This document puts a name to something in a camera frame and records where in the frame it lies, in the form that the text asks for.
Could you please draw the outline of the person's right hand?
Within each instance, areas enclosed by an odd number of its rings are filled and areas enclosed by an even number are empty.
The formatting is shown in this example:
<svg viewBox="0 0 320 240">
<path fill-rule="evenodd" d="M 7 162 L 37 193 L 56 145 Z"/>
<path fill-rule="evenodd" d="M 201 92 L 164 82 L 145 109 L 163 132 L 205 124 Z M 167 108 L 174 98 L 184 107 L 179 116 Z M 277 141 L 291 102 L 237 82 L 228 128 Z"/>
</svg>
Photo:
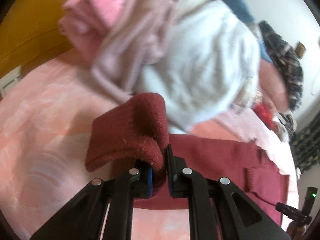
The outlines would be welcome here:
<svg viewBox="0 0 320 240">
<path fill-rule="evenodd" d="M 292 221 L 286 231 L 291 240 L 301 240 L 305 232 L 306 225 L 299 225 L 296 221 Z"/>
</svg>

